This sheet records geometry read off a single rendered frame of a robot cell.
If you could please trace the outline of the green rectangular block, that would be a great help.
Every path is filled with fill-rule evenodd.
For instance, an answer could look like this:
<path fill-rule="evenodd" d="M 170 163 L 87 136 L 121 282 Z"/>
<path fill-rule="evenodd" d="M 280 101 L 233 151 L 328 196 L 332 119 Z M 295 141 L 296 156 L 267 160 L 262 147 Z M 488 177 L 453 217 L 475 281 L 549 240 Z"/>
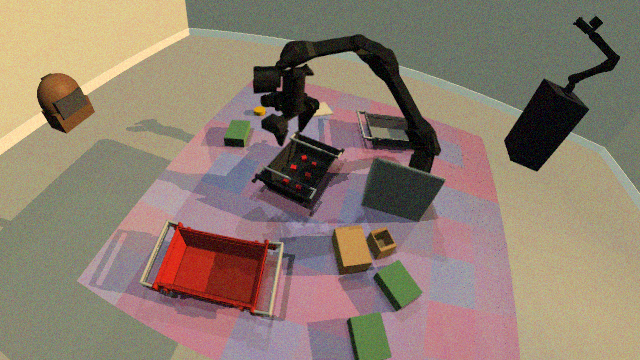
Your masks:
<path fill-rule="evenodd" d="M 250 121 L 232 120 L 224 136 L 225 146 L 245 147 L 250 129 Z"/>
<path fill-rule="evenodd" d="M 373 279 L 396 312 L 423 293 L 399 259 L 378 271 Z"/>
<path fill-rule="evenodd" d="M 347 321 L 354 360 L 391 358 L 381 312 L 350 317 Z"/>

